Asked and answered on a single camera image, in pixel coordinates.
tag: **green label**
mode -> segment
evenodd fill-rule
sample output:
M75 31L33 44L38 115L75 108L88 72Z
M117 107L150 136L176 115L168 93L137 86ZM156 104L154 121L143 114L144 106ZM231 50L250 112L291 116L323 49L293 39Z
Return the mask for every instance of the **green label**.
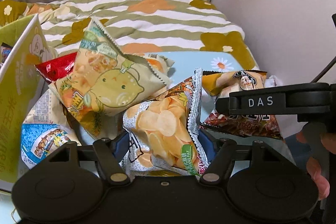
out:
M94 42L94 41L89 41L86 39L82 39L80 48L86 48L88 50L96 51L97 47L100 45L100 43Z
M110 58L117 58L117 53L116 51L113 49L113 47L111 45L109 45L108 43L98 43L98 42L94 42L94 41L89 41L86 39L82 39L81 44L79 46L80 48L86 48L88 50L91 51L97 51L99 53L102 53Z
M181 159L191 175L199 176L199 173L196 171L194 164L193 164L193 147L190 144L184 144L181 147Z

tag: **black plastic mount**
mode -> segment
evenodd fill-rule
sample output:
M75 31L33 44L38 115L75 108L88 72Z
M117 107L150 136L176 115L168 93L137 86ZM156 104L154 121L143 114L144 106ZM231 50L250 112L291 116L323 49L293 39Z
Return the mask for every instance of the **black plastic mount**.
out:
M336 84L308 83L231 92L228 98L217 99L216 110L224 115L297 114L298 122L325 123L336 118Z
M199 181L194 176L138 176L131 182L118 164L125 154L119 144L129 140L128 133L113 141L97 140L92 146L68 142L14 185L12 200L20 224L92 224L111 219L311 223L318 189L308 175L262 141L238 145L230 139L216 140L205 130L200 135L216 156ZM96 162L100 177L82 169L81 160ZM238 160L249 160L250 167L231 176ZM124 180L109 179L115 174Z

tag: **potato chip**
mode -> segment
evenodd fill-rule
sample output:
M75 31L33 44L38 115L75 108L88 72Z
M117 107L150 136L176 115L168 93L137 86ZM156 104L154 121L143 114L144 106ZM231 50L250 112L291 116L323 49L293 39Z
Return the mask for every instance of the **potato chip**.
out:
M177 118L172 112L164 110L159 114L156 126L162 135L169 137L174 135L177 121Z
M184 103L183 103L183 101L180 100L178 96L176 96L176 95L171 96L170 99L171 99L171 102L170 102L170 103L171 103L172 105L180 105L180 106L184 107Z
M168 151L164 147L164 141L161 134L150 133L148 140L154 156L158 155L162 158L168 158Z
M161 101L152 101L147 110L160 114Z
M196 157L196 159L193 162L193 165L194 165L194 167L196 169L196 172L198 172L199 163L200 163L200 159L198 157Z
M139 128L139 129L132 128L131 130L135 135L137 135L137 137L139 137L139 139L144 144L149 145L148 135L150 134L150 132L148 132L147 130L143 130L141 128Z
M168 151L175 157L181 158L181 148L184 143L175 135L171 137L163 136L163 141L166 144Z
M164 99L161 101L160 112L162 112L162 111L164 111L164 110L167 110L167 109L168 109L168 106L169 106L169 103L170 103L170 98L169 98L169 97L164 98Z
M135 122L135 128L136 128L136 129L139 128L139 127L138 127L138 123L139 123L139 120L140 120L140 117L142 116L142 114L143 114L143 111L140 112L140 113L138 114L137 118L136 118L136 122Z
M177 161L176 161L176 164L175 164L177 167L179 167L179 168L183 168L183 169L185 169L185 166L184 166L184 163L183 163L183 161L181 160L181 159L178 159Z
M139 108L140 108L140 105L135 105L135 106L132 106L129 109L127 109L126 110L127 118L129 118L129 119L133 118L137 114Z
M176 127L175 136L187 143L192 141L188 130L184 127L180 120L178 121L178 125Z
M185 116L185 109L178 105L170 105L168 110L175 115L176 118L180 118L181 116Z
M151 162L151 153L149 151L146 150L141 150L138 149L136 151L136 155L137 155L137 160L139 161L139 163L147 168L153 167L153 164Z
M175 157L171 153L167 153L167 157L163 158L170 166L173 166L176 162Z
M188 120L187 117L188 117L188 115L180 117L180 122L182 123L183 127L185 127L185 128L187 128L187 120Z
M152 112L150 110L144 110L141 112L142 115L140 116L137 128L143 129L143 130L156 130L157 128L157 119L159 115L155 112Z

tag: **human hand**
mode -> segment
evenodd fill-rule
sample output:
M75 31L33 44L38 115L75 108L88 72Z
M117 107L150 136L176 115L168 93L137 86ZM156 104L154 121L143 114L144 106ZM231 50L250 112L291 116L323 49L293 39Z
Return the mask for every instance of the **human hand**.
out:
M331 153L336 154L336 134L324 133L320 136L323 146ZM296 134L296 139L301 143L307 143L302 131ZM310 157L307 162L307 171L319 189L319 200L326 198L329 195L330 185L328 180L321 175L319 162L313 157Z

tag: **orange flower pattern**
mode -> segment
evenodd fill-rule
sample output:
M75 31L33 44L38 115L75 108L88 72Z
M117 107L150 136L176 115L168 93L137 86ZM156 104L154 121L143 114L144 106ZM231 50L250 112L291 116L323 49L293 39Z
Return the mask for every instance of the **orange flower pattern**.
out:
M129 6L127 11L153 14L157 10L174 10L175 8L174 5L169 5L166 0L143 0L137 4Z
M162 48L150 43L130 43L121 46L124 53L162 52Z

